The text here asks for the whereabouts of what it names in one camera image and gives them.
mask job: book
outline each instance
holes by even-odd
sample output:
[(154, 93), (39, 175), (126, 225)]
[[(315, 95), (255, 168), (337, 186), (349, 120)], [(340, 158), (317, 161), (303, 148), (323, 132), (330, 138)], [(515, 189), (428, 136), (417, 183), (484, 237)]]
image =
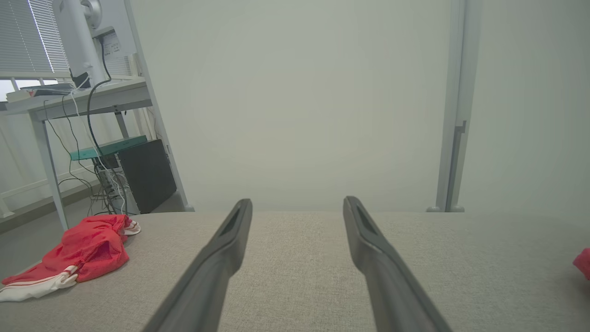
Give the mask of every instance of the book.
[(63, 96), (69, 95), (72, 90), (73, 87), (68, 83), (45, 86), (29, 86), (24, 87), (19, 91), (7, 93), (6, 101), (9, 103), (14, 103), (36, 96)]

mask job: window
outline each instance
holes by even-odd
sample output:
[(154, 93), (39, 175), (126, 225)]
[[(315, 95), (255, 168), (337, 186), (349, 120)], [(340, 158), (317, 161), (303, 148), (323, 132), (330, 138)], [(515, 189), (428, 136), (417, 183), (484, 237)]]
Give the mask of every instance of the window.
[[(51, 3), (52, 0), (0, 1), (0, 71), (68, 71)], [(127, 57), (106, 63), (113, 75), (131, 75)]]

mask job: black pc case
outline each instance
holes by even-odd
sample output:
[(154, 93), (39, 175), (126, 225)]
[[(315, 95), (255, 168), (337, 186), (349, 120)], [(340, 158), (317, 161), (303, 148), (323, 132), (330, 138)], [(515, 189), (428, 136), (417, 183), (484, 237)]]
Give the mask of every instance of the black pc case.
[[(176, 191), (161, 139), (101, 157), (107, 169), (97, 158), (93, 161), (116, 213), (150, 213)], [(123, 199), (117, 187), (124, 189), (126, 208), (122, 207)]]

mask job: white desk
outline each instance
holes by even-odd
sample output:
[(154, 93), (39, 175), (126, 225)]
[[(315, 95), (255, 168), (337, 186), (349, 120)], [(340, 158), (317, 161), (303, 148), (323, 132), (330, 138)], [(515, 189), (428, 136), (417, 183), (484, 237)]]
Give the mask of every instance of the white desk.
[[(90, 89), (74, 94), (80, 115), (86, 115), (86, 105)], [(129, 137), (123, 121), (122, 111), (143, 108), (152, 105), (148, 87), (144, 78), (129, 80), (121, 83), (113, 83), (100, 86), (94, 91), (91, 101), (91, 114), (115, 113), (117, 122), (123, 137)], [(6, 104), (6, 111), (0, 115), (29, 114), (41, 153), (41, 161), (47, 175), (47, 182), (51, 189), (53, 202), (60, 222), (64, 230), (68, 229), (65, 218), (64, 205), (61, 201), (60, 188), (57, 182), (55, 166), (51, 156), (51, 148), (47, 137), (46, 120), (77, 116), (76, 107), (70, 96), (64, 98), (62, 105), (61, 96), (47, 96), (47, 98), (34, 98), (15, 103)]]

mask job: label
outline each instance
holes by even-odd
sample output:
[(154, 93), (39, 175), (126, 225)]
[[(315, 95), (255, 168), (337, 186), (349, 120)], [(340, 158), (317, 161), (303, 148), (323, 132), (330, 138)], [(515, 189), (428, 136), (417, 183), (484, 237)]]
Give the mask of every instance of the label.
[(121, 52), (121, 45), (119, 44), (119, 39), (117, 38), (117, 34), (114, 30), (113, 32), (104, 35), (103, 43), (105, 60), (112, 60), (124, 56), (124, 54)]

